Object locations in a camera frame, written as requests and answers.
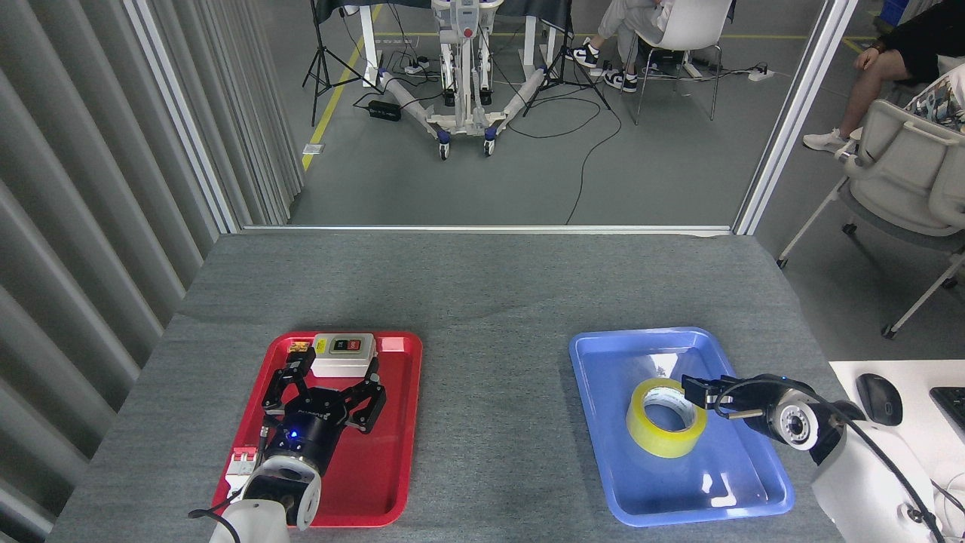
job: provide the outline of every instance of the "gray table surface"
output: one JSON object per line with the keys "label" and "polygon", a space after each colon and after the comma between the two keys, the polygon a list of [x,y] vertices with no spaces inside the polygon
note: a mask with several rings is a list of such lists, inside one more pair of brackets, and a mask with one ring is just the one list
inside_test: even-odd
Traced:
{"label": "gray table surface", "polygon": [[49,543],[201,542],[271,341],[408,330],[424,358],[408,503],[383,529],[292,541],[840,541],[807,453],[778,453],[785,515],[633,529],[607,509],[567,345],[585,331],[693,326],[740,376],[843,392],[797,298],[753,238],[287,232],[222,237]]}

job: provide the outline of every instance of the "sneaker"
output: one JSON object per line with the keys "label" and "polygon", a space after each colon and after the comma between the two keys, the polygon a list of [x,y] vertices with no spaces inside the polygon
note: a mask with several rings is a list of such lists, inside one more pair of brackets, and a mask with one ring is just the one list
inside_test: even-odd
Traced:
{"label": "sneaker", "polygon": [[576,61],[576,64],[580,66],[596,68],[596,63],[600,60],[599,54],[599,49],[594,49],[593,46],[590,45],[590,38],[586,38],[583,40],[582,46],[567,51],[566,58]]}
{"label": "sneaker", "polygon": [[625,93],[637,92],[637,76],[624,75],[623,70],[607,70],[603,73],[603,80],[606,81],[607,85]]}
{"label": "sneaker", "polygon": [[834,153],[847,145],[847,140],[841,137],[838,129],[831,130],[829,134],[808,134],[802,138],[802,142],[809,149],[827,151],[828,153]]}

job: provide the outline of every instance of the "tripod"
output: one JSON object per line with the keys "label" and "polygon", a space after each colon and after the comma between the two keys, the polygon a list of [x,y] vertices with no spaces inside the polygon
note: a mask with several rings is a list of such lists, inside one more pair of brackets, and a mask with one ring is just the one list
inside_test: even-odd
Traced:
{"label": "tripod", "polygon": [[[305,83],[308,82],[309,77],[315,80],[315,101],[312,103],[312,126],[314,126],[315,115],[318,109],[318,97],[325,94],[329,90],[334,89],[335,87],[365,79],[365,76],[356,71],[346,61],[339,58],[338,55],[333,53],[328,47],[325,46],[325,43],[321,40],[321,19],[318,18],[316,0],[309,0],[309,5],[312,6],[312,21],[315,22],[315,37],[318,39],[318,49],[315,51],[315,56],[312,58],[312,64],[308,67],[308,72],[305,73],[305,78],[302,79],[302,88],[305,88]],[[332,83],[332,78],[328,74],[328,62],[325,60],[326,56],[330,56],[335,59],[347,70],[354,73],[355,76],[351,77],[350,79],[346,79],[345,81]]]}
{"label": "tripod", "polygon": [[[533,97],[530,98],[528,102],[526,102],[526,109],[523,110],[523,117],[526,117],[526,114],[529,113],[530,109],[533,108],[533,104],[536,102],[537,97],[539,96],[539,93],[547,89],[552,89],[553,87],[557,87],[559,85],[572,85],[574,87],[579,87],[581,89],[591,88],[596,93],[596,95],[600,97],[600,101],[603,102],[603,105],[606,106],[607,110],[613,111],[613,108],[610,107],[610,102],[608,102],[605,98],[603,98],[603,93],[601,93],[600,90],[596,88],[595,84],[590,82],[590,74],[587,72],[587,69],[581,66],[576,61],[573,61],[573,66],[575,67],[573,69],[573,75],[575,76],[576,70],[579,70],[583,73],[583,76],[586,78],[587,82],[581,83],[579,81],[566,81],[565,79],[564,71],[566,66],[565,64],[566,52],[569,51],[570,47],[573,44],[573,38],[576,36],[576,34],[573,31],[573,17],[570,15],[570,13],[572,12],[572,6],[573,6],[572,0],[566,0],[566,28],[563,32],[563,44],[560,45],[560,50],[557,51],[556,56],[553,57],[553,62],[549,65],[549,68],[546,69],[546,74],[543,76],[542,85],[540,85],[537,91],[533,93]],[[557,68],[558,65],[560,67],[560,75],[555,76],[553,75],[553,73],[555,73],[555,69]]]}

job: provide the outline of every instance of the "small yellow component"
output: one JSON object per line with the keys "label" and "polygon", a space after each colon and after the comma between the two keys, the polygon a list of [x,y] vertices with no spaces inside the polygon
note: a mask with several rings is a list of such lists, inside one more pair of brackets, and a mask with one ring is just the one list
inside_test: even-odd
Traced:
{"label": "small yellow component", "polygon": [[[668,408],[680,416],[682,430],[665,430],[647,417],[646,406]],[[683,397],[683,387],[673,379],[654,378],[637,385],[626,411],[626,429],[643,450],[662,458],[679,458],[697,444],[707,425],[707,411]]]}

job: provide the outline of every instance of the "chair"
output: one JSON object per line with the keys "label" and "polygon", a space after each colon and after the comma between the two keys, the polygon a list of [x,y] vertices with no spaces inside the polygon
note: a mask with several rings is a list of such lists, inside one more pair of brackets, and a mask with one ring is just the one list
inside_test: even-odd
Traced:
{"label": "chair", "polygon": [[[854,153],[839,151],[844,176],[777,259],[787,255],[822,210],[841,200],[879,230],[923,247],[951,254],[951,265],[893,325],[881,334],[891,339],[939,287],[957,284],[965,263],[965,134],[916,117],[885,101],[868,110]],[[857,226],[842,228],[853,235]]]}
{"label": "chair", "polygon": [[[640,109],[644,104],[644,89],[647,87],[650,60],[653,51],[658,49],[669,51],[691,51],[705,47],[717,49],[717,73],[714,75],[714,97],[710,106],[710,120],[713,120],[714,109],[717,107],[717,87],[721,80],[721,55],[723,54],[718,42],[730,10],[731,0],[676,0],[667,19],[667,28],[663,33],[652,26],[637,32],[637,36],[650,46],[650,53],[647,55],[647,67],[644,69],[644,80],[640,86],[635,125],[640,124]],[[679,79],[680,66],[677,66],[674,90],[676,90],[676,81]]]}

